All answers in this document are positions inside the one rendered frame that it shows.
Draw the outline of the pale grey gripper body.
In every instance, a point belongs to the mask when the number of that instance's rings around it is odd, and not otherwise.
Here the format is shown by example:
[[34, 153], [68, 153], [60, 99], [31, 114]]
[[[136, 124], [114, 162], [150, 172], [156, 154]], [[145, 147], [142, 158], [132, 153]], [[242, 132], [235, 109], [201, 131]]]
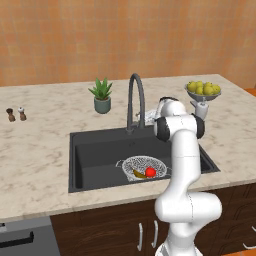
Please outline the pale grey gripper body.
[[145, 123], [147, 125], [152, 125], [154, 123], [155, 116], [156, 116], [156, 110], [155, 109], [151, 109], [151, 110], [147, 111], [145, 113]]

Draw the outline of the dark grey sink faucet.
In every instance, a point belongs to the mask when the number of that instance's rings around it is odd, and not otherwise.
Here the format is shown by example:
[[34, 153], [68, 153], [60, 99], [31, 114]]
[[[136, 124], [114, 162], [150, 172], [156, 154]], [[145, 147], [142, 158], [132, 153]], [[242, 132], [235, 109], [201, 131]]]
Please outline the dark grey sink faucet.
[[140, 120], [137, 125], [138, 128], [145, 128], [145, 98], [144, 98], [144, 89], [140, 76], [137, 73], [133, 73], [129, 80], [129, 89], [128, 89], [128, 111], [127, 111], [127, 127], [126, 132], [128, 135], [131, 135], [134, 131], [133, 124], [133, 86], [137, 84], [138, 93], [139, 93], [139, 103], [140, 103]]

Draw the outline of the grey fruit bowl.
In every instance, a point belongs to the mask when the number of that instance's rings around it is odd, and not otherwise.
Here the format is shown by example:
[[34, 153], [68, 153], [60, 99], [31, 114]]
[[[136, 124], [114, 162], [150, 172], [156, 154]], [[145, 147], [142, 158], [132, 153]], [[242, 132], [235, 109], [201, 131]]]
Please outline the grey fruit bowl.
[[190, 92], [187, 89], [187, 84], [184, 85], [184, 89], [186, 90], [186, 92], [188, 93], [188, 95], [195, 100], [196, 102], [205, 102], [205, 101], [212, 101], [215, 98], [217, 98], [218, 96], [221, 95], [221, 91], [218, 94], [213, 94], [213, 95], [200, 95], [200, 94], [195, 94], [193, 92]]

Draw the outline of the grey dishwasher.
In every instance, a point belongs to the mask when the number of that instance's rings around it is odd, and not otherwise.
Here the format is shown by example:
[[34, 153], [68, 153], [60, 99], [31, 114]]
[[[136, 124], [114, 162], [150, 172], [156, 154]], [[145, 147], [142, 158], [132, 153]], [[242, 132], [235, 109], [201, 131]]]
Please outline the grey dishwasher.
[[61, 256], [50, 218], [0, 223], [0, 256]]

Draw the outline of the dark grey sink basin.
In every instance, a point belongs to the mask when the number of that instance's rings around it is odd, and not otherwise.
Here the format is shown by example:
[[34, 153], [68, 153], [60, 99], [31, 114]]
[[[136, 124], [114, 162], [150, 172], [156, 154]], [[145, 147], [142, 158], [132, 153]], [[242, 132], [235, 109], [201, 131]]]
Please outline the dark grey sink basin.
[[[69, 192], [81, 192], [169, 179], [172, 172], [171, 143], [154, 135], [154, 127], [77, 132], [70, 134]], [[149, 156], [167, 167], [164, 177], [129, 180], [122, 163], [129, 157]]]

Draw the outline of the green plant in grey pot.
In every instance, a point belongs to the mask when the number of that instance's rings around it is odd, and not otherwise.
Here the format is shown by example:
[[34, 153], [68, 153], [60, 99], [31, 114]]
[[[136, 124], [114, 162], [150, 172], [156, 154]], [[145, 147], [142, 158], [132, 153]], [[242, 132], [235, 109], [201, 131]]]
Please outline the green plant in grey pot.
[[99, 114], [106, 114], [111, 109], [111, 87], [112, 84], [105, 78], [103, 81], [96, 79], [95, 86], [89, 89], [94, 95], [94, 109]]

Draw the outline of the metal mesh colander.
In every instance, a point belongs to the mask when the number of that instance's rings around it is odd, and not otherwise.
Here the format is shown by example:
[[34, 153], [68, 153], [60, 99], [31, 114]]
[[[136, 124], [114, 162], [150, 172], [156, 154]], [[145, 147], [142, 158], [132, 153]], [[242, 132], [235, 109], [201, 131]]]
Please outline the metal mesh colander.
[[[124, 174], [126, 175], [129, 182], [132, 181], [147, 181], [155, 180], [160, 178], [170, 178], [171, 174], [168, 173], [170, 170], [162, 161], [151, 156], [132, 156], [125, 160], [118, 160], [116, 163], [117, 167], [120, 167]], [[133, 174], [133, 169], [139, 171], [142, 174], [145, 174], [147, 167], [153, 167], [156, 170], [156, 176], [153, 178], [137, 178]]]

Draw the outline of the red apple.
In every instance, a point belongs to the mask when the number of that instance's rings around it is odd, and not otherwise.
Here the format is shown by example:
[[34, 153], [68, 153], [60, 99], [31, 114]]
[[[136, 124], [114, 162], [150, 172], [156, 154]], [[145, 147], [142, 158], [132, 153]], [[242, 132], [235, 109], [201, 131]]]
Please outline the red apple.
[[156, 170], [153, 167], [149, 166], [145, 170], [145, 175], [147, 178], [153, 178], [156, 176]]

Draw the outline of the dark wood cupboard door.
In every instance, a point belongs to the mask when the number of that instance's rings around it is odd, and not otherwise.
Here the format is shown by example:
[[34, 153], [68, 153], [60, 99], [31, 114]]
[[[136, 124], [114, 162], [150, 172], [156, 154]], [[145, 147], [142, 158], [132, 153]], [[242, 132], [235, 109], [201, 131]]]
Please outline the dark wood cupboard door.
[[61, 256], [144, 256], [138, 251], [138, 224], [147, 229], [141, 203], [70, 212], [51, 216]]
[[[152, 248], [151, 243], [154, 238], [154, 220], [158, 222], [158, 240], [156, 248]], [[169, 230], [169, 224], [162, 222], [155, 214], [155, 199], [148, 201], [148, 228], [147, 228], [147, 249], [146, 256], [155, 256], [158, 247], [165, 241]]]

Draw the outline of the yellow-brown pear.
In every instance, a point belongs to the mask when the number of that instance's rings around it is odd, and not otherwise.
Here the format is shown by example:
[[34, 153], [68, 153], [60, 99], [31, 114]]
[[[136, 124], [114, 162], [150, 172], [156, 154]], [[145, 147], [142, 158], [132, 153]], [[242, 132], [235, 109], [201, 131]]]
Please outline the yellow-brown pear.
[[142, 174], [142, 173], [140, 173], [139, 171], [134, 170], [134, 169], [133, 169], [133, 174], [134, 174], [135, 177], [137, 177], [137, 178], [142, 178], [142, 179], [147, 178], [147, 176], [146, 176], [145, 174]]

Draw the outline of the brown pepper shaker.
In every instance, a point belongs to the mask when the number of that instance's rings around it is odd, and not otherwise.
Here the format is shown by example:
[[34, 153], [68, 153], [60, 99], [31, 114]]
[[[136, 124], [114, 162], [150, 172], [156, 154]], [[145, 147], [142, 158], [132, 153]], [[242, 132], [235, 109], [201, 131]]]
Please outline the brown pepper shaker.
[[16, 119], [15, 119], [15, 116], [13, 114], [13, 109], [12, 108], [7, 108], [6, 112], [8, 114], [9, 121], [14, 122]]

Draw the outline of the white bottle with grey spout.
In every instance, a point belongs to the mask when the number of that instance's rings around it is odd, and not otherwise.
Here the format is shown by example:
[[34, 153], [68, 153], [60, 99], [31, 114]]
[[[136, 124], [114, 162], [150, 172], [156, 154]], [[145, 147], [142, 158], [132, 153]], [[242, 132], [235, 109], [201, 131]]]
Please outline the white bottle with grey spout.
[[200, 117], [202, 120], [206, 118], [208, 113], [208, 104], [206, 102], [191, 101], [192, 106], [195, 108], [195, 115]]

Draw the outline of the dark wood drawer fronts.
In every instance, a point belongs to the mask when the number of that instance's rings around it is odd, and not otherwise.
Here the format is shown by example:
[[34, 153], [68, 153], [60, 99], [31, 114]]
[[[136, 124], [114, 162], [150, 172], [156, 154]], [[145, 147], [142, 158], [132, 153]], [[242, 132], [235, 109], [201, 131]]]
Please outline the dark wood drawer fronts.
[[222, 203], [222, 215], [204, 227], [195, 244], [204, 256], [222, 256], [256, 246], [256, 183], [215, 190]]

